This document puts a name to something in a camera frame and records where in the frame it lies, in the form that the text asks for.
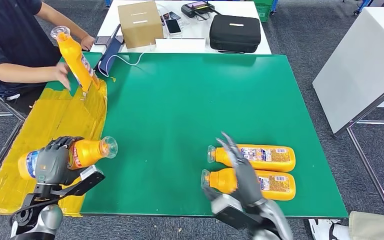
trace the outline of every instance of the robot finger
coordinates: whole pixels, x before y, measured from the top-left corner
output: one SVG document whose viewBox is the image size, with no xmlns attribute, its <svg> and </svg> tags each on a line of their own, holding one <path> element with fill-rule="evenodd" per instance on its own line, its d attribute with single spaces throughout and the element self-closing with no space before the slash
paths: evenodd
<svg viewBox="0 0 384 240">
<path fill-rule="evenodd" d="M 216 137 L 215 140 L 217 140 L 217 142 L 223 146 L 223 148 L 226 151 L 226 153 L 229 157 L 229 160 L 232 163 L 233 167 L 237 166 L 238 165 L 238 158 L 234 154 L 234 152 L 232 151 L 232 148 L 227 143 L 225 143 L 223 140 L 221 140 L 220 138 Z"/>
<path fill-rule="evenodd" d="M 45 147 L 45 151 L 47 150 L 50 150 L 54 145 L 55 143 L 57 143 L 59 140 L 61 139 L 61 137 L 58 137 L 57 139 L 55 140 L 51 140 Z"/>
<path fill-rule="evenodd" d="M 204 191 L 204 194 L 205 196 L 208 198 L 208 200 L 210 201 L 213 201 L 214 199 L 218 198 L 220 195 L 222 195 L 221 192 L 215 190 L 214 188 L 210 187 L 210 186 L 204 186 L 202 187 L 203 191 Z"/>
<path fill-rule="evenodd" d="M 226 138 L 227 144 L 229 145 L 231 151 L 236 155 L 236 157 L 242 157 L 242 154 L 239 152 L 238 145 L 233 141 L 233 139 L 224 131 L 222 131 L 221 134 Z"/>
<path fill-rule="evenodd" d="M 60 147 L 65 147 L 67 149 L 72 139 L 72 136 L 63 136 L 57 144 L 59 144 Z"/>
<path fill-rule="evenodd" d="M 64 147 L 69 149 L 71 148 L 71 146 L 77 142 L 77 141 L 80 141 L 80 140 L 83 140 L 85 139 L 84 137 L 81 137 L 81 136 L 71 136 L 64 144 Z"/>
</svg>

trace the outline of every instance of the green crate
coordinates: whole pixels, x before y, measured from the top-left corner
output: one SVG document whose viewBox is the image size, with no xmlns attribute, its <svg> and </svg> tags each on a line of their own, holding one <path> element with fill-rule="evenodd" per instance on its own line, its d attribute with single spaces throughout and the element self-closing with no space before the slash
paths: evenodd
<svg viewBox="0 0 384 240">
<path fill-rule="evenodd" d="M 255 5 L 257 4 L 265 4 L 265 5 L 273 5 L 274 0 L 253 0 Z"/>
<path fill-rule="evenodd" d="M 255 7 L 257 8 L 259 20 L 261 22 L 266 23 L 269 20 L 270 10 L 272 9 L 272 5 L 255 3 Z"/>
</svg>

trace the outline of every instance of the yellow tape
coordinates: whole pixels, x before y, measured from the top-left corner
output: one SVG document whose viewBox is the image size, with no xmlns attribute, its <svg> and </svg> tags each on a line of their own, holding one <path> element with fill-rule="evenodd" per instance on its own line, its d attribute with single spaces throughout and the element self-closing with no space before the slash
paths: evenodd
<svg viewBox="0 0 384 240">
<path fill-rule="evenodd" d="M 81 88 L 73 97 L 67 90 L 45 88 L 24 122 L 0 168 L 0 215 L 17 211 L 36 181 L 24 180 L 18 171 L 22 154 L 46 146 L 59 136 L 101 138 L 107 114 L 107 85 L 101 80 L 97 90 L 91 85 L 84 98 Z M 69 196 L 59 202 L 65 215 L 80 216 L 84 196 Z"/>
</svg>

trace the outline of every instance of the gray carpet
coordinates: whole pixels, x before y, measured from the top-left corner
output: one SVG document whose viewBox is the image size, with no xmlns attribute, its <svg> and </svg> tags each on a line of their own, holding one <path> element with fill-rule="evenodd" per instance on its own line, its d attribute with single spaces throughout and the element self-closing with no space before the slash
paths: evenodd
<svg viewBox="0 0 384 240">
<path fill-rule="evenodd" d="M 96 35 L 104 20 L 103 0 L 48 0 L 91 35 Z M 277 13 L 263 24 L 274 54 L 287 55 L 305 104 L 314 123 L 333 176 L 348 211 L 384 214 L 384 206 L 345 134 L 332 135 L 312 81 L 329 58 L 355 17 L 356 2 L 349 0 L 280 0 Z M 52 26 L 40 22 L 49 33 Z M 370 115 L 384 119 L 384 109 Z M 10 119 L 0 119 L 0 145 L 11 130 Z M 384 127 L 356 126 L 355 134 L 384 184 Z M 0 239 L 9 236 L 7 217 L 0 216 Z M 311 239 L 304 220 L 290 219 L 297 240 Z M 213 218 L 86 216 L 64 218 L 57 239 L 249 239 Z"/>
</svg>

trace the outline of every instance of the orange bottle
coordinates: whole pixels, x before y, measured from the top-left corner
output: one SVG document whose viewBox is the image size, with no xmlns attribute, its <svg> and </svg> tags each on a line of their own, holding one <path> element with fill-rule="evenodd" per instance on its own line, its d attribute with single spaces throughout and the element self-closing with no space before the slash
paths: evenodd
<svg viewBox="0 0 384 240">
<path fill-rule="evenodd" d="M 255 170 L 261 193 L 266 199 L 288 201 L 295 197 L 295 180 L 289 173 Z M 235 170 L 202 171 L 202 185 L 209 185 L 220 192 L 230 194 L 238 188 Z"/>
<path fill-rule="evenodd" d="M 69 149 L 67 167 L 80 169 L 91 166 L 102 158 L 113 159 L 119 150 L 116 140 L 106 136 L 101 140 L 79 140 Z M 40 150 L 31 151 L 22 155 L 18 160 L 18 171 L 23 179 L 36 177 L 36 162 Z"/>
<path fill-rule="evenodd" d="M 71 37 L 70 29 L 66 26 L 57 26 L 52 29 L 50 35 L 56 39 L 62 57 L 70 67 L 83 92 L 89 91 L 91 82 L 99 89 L 99 79 L 83 55 L 82 47 Z"/>
<path fill-rule="evenodd" d="M 295 153 L 290 147 L 251 144 L 238 144 L 237 147 L 254 169 L 286 173 L 295 167 Z M 207 158 L 210 163 L 216 161 L 232 167 L 223 147 L 209 146 Z"/>
</svg>

